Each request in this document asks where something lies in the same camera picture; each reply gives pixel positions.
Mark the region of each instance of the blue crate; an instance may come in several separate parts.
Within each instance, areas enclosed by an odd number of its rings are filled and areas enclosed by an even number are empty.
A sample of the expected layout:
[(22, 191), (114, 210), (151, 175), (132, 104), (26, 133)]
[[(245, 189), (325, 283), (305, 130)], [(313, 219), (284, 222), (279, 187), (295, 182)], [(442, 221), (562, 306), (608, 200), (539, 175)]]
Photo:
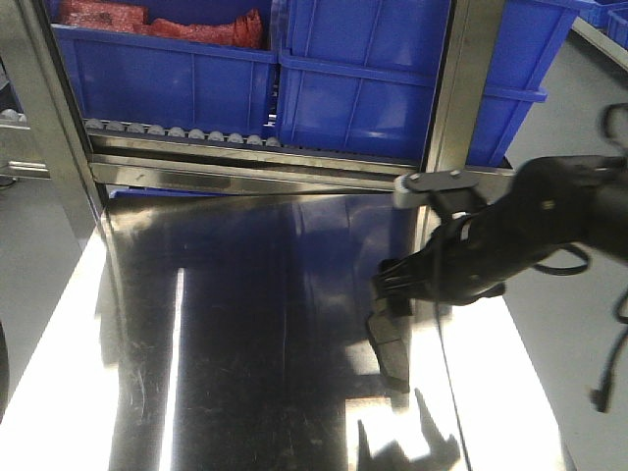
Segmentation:
[(628, 8), (626, 0), (594, 0), (593, 8), (580, 12), (580, 17), (590, 25), (606, 29), (608, 14), (613, 10)]
[(608, 37), (628, 49), (628, 8), (608, 14)]
[[(435, 75), (446, 0), (291, 0), (287, 47), (295, 56)], [(540, 86), (578, 12), (592, 0), (508, 0), (488, 83)]]
[[(418, 162), (436, 79), (280, 54), (277, 125), (284, 144)], [(544, 91), (488, 85), (469, 163), (499, 165), (530, 107)]]
[(480, 106), (467, 165), (498, 167), (530, 108), (544, 103), (548, 93), (487, 85)]
[[(55, 18), (58, 0), (49, 0)], [(249, 7), (270, 15), (272, 0), (211, 2), (133, 0), (152, 17), (224, 23)], [(213, 20), (213, 13), (223, 12)], [(165, 128), (263, 134), (268, 131), (277, 53), (139, 34), (53, 25), (80, 110), (86, 118)]]
[(294, 56), (435, 75), (447, 0), (288, 0)]
[(508, 0), (487, 83), (537, 89), (578, 13), (592, 6), (592, 0)]

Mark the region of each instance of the stainless steel table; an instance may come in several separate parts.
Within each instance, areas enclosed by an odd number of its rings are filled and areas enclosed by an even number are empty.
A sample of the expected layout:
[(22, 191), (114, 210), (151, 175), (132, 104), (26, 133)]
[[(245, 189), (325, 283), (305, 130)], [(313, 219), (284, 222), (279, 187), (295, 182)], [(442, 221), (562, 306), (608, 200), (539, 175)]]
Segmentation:
[(410, 394), (366, 339), (368, 281), (414, 249), (385, 194), (119, 198), (0, 426), (7, 470), (565, 470), (501, 298), (399, 321)]

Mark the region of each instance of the metal shelf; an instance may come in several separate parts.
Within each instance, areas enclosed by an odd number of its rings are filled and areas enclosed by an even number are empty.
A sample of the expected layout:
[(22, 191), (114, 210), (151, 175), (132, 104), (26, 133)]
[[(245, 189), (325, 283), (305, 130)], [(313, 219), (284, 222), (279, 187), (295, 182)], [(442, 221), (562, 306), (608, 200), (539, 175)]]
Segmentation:
[(619, 67), (628, 72), (628, 51), (626, 49), (581, 18), (576, 19), (572, 29), (600, 49), (606, 57), (617, 63)]

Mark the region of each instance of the red item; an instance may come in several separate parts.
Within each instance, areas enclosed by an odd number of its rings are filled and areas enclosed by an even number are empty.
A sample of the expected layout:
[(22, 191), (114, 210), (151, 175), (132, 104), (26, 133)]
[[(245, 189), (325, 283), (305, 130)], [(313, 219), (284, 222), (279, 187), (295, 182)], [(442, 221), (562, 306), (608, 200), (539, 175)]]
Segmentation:
[(263, 27), (257, 9), (228, 25), (180, 25), (159, 18), (147, 25), (148, 9), (98, 0), (63, 0), (60, 21), (65, 25), (134, 32), (223, 46), (260, 49)]
[(120, 30), (131, 31), (133, 25), (145, 24), (148, 21), (148, 8), (128, 5), (126, 3), (99, 2), (96, 0), (64, 0), (59, 9), (61, 23), (85, 21), (91, 23), (89, 17), (81, 15), (107, 14), (111, 18), (109, 25)]
[(185, 26), (160, 18), (153, 22), (149, 33), (188, 41), (260, 49), (263, 27), (259, 11), (253, 9), (228, 25)]

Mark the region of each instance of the gray floor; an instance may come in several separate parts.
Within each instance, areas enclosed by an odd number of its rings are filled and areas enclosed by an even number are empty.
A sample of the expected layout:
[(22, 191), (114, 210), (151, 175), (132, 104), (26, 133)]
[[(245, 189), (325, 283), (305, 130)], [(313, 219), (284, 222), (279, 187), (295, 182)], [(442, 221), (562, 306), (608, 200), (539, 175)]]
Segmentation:
[[(545, 87), (548, 103), (533, 108), (509, 151), (515, 167), (544, 155), (614, 153), (598, 137), (597, 118), (603, 105), (628, 101), (625, 73), (572, 37)], [(0, 318), (12, 388), (78, 258), (51, 183), (23, 181), (0, 191)], [(508, 284), (506, 301), (581, 471), (628, 469), (628, 358), (618, 368), (611, 414), (594, 412), (587, 401), (619, 332), (610, 307), (628, 285), (627, 274), (624, 266), (596, 256), (593, 270), (579, 277), (525, 272)]]
[[(513, 167), (546, 155), (617, 154), (600, 136), (599, 113), (628, 101), (627, 73), (574, 35), (544, 87), (548, 102), (533, 107), (509, 149)], [(616, 370), (610, 413), (599, 414), (588, 401), (621, 329), (612, 305), (627, 287), (628, 268), (599, 254), (577, 277), (530, 270), (508, 284), (506, 302), (581, 471), (628, 469), (628, 355)]]

